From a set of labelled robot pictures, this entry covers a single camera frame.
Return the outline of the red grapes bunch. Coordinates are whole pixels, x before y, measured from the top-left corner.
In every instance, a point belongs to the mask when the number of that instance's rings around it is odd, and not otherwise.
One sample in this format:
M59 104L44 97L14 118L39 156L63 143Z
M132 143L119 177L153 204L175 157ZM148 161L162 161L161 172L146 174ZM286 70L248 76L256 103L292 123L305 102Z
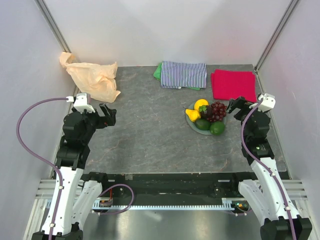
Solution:
M223 122L227 115L227 106L219 101L215 101L210 105L211 112L209 113L207 120L211 123Z

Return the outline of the green lime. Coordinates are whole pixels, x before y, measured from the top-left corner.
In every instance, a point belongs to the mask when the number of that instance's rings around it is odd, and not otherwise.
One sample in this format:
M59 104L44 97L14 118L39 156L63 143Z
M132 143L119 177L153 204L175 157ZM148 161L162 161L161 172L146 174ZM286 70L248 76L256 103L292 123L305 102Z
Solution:
M225 124L221 121L216 121L211 124L209 131L212 135L219 136L225 131Z

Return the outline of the beige plastic bag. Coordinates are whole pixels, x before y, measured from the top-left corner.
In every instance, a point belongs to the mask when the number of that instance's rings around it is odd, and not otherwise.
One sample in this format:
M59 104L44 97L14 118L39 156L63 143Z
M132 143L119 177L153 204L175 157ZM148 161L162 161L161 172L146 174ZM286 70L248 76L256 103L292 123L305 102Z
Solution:
M78 89L82 93L90 94L91 98L97 101L113 103L121 94L116 83L118 64L74 63L74 59L72 53L62 52L59 63L66 69Z

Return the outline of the dark green avocado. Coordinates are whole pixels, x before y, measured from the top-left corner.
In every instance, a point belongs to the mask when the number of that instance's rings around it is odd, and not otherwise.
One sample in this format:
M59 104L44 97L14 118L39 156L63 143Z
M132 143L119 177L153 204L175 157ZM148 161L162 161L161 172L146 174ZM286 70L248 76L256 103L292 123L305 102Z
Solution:
M202 118L196 120L194 122L194 125L201 131L209 131L211 127L211 123L208 120Z

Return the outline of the dark mangosteen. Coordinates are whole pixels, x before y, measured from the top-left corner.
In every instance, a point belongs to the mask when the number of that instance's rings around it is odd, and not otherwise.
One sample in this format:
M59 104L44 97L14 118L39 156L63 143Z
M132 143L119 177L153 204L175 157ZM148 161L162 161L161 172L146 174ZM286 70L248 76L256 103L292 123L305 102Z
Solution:
M211 119L213 117L213 110L210 105L202 105L198 108L202 119Z

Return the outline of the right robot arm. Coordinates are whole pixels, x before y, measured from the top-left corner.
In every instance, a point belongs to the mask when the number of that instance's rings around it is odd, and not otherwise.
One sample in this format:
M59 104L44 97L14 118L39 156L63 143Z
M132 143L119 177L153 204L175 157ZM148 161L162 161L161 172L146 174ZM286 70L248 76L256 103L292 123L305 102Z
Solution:
M241 149L255 173L254 180L236 179L229 184L235 197L243 196L260 222L263 240L307 240L313 226L302 217L287 193L278 172L274 153L267 140L271 119L267 113L275 107L270 94L260 94L256 103L238 97L229 101L227 113L241 123Z

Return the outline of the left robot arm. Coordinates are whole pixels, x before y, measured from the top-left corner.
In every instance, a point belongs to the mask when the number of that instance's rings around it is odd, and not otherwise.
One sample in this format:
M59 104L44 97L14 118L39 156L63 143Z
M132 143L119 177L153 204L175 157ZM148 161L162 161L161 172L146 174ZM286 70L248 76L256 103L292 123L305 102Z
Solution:
M72 112L63 119L63 136L57 152L56 167L61 177L56 178L48 216L33 240L81 240L83 228L93 204L110 191L105 173L84 173L90 148L89 142L97 129L114 126L116 109L99 104L97 111Z

